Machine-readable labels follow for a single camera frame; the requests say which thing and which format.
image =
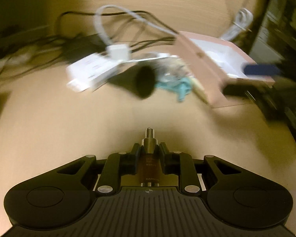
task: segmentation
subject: wooden table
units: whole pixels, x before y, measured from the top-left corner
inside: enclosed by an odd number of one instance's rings
[[[268,126],[253,104],[210,109],[193,93],[183,103],[165,90],[139,100],[109,84],[75,93],[65,67],[0,87],[0,235],[11,226],[11,187],[86,154],[129,151],[147,127],[172,151],[213,154],[285,186],[294,198],[286,226],[296,233],[296,144],[285,125]]]

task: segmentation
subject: triangular cutout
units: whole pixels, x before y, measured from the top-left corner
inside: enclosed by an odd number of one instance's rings
[[[63,168],[63,169],[57,171],[57,173],[66,174],[66,175],[75,175],[79,171],[79,169],[82,167],[84,162],[85,161],[77,161],[76,163],[71,164],[71,165],[67,166],[66,168]]]
[[[241,171],[234,169],[226,164],[224,164],[221,161],[215,161],[216,166],[222,172],[224,175],[233,175],[233,174],[239,174]]]

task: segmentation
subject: silver screw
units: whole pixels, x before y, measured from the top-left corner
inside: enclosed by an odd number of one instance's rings
[[[191,193],[196,193],[200,190],[200,188],[196,185],[188,185],[188,186],[185,186],[185,191],[187,192],[191,192]]]
[[[109,193],[113,191],[113,188],[109,185],[102,185],[97,190],[101,193]]]

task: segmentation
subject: ribbed black surface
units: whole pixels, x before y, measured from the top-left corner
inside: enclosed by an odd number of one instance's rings
[[[4,237],[291,237],[285,227],[241,230],[220,222],[198,197],[174,187],[123,187],[99,198],[90,212],[74,224],[50,231],[14,226]]]

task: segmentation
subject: white cable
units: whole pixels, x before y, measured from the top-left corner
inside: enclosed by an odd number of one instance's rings
[[[233,25],[220,37],[226,41],[234,40],[242,31],[247,31],[253,21],[252,13],[245,8],[249,0],[244,0],[242,7],[237,13]]]
[[[163,32],[166,32],[170,35],[173,35],[173,36],[176,36],[177,34],[172,32],[171,30],[168,30],[168,29],[165,29],[165,28],[162,28],[162,27],[159,27],[151,22],[149,22],[148,20],[140,17],[138,14],[126,9],[126,8],[123,8],[123,7],[120,7],[120,6],[117,6],[117,5],[113,5],[113,4],[109,4],[109,5],[104,5],[100,8],[98,8],[95,12],[95,15],[94,15],[94,27],[95,27],[95,30],[97,32],[97,34],[99,35],[99,37],[102,39],[102,41],[106,44],[106,45],[112,45],[113,42],[112,40],[108,37],[108,35],[106,34],[105,30],[104,30],[104,27],[102,25],[102,19],[101,19],[101,15],[102,15],[102,12],[104,9],[106,8],[117,8],[117,9],[120,9],[121,11],[124,11],[124,12],[127,12],[129,15],[133,16],[134,18],[136,18],[137,20],[141,21],[141,22],[145,22],[147,25],[153,27],[153,28],[156,28],[160,31],[163,31]]]

